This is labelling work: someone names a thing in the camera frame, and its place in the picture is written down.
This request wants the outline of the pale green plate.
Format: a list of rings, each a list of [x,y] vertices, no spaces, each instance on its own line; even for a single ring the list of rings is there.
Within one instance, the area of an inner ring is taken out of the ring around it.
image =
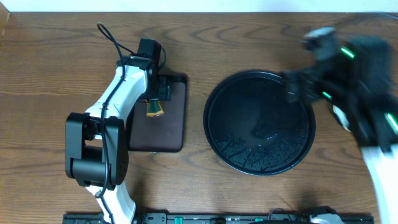
[[[346,114],[337,106],[330,105],[329,106],[330,113],[335,118],[336,122],[347,132],[352,133],[350,129],[350,123],[346,117]]]

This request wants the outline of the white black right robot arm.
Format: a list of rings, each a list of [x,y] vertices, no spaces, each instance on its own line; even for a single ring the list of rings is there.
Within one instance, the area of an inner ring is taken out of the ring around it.
[[[339,43],[307,37],[315,64],[283,72],[290,102],[326,100],[340,109],[371,175],[382,223],[397,223],[397,97],[391,85],[391,46],[380,37]]]

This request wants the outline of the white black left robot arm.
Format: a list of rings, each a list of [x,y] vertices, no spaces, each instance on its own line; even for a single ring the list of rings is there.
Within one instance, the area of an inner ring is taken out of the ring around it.
[[[123,56],[101,97],[65,123],[65,172],[99,203],[106,223],[132,223],[136,204],[124,182],[129,154],[126,123],[137,101],[155,97],[159,60]]]

